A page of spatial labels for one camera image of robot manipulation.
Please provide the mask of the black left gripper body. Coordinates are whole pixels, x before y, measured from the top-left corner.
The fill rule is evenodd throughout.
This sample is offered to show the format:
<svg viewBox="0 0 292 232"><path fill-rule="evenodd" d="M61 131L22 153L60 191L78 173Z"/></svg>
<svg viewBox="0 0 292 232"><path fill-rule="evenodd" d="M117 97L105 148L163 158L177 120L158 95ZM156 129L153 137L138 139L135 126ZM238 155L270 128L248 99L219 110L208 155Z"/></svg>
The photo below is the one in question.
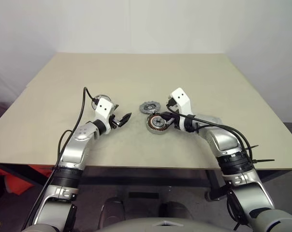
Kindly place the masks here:
<svg viewBox="0 0 292 232"><path fill-rule="evenodd" d="M112 114L109 116L109 125L112 129L116 129L117 127L121 127L121 122L117 119L115 119L115 115Z"/></svg>

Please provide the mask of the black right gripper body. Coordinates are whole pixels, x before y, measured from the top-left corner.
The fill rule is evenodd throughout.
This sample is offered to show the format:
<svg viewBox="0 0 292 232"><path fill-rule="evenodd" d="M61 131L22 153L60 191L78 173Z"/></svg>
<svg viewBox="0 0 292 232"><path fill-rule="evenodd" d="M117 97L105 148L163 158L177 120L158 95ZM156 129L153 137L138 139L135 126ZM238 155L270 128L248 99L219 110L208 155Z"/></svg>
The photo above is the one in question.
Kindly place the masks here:
<svg viewBox="0 0 292 232"><path fill-rule="evenodd" d="M166 106L169 110L169 112L167 113L167 116L166 116L166 121L173 119L174 127L176 129L179 129L180 128L180 126L179 126L180 116L179 116L179 109L178 109L178 106L177 106L175 99L170 97Z"/></svg>

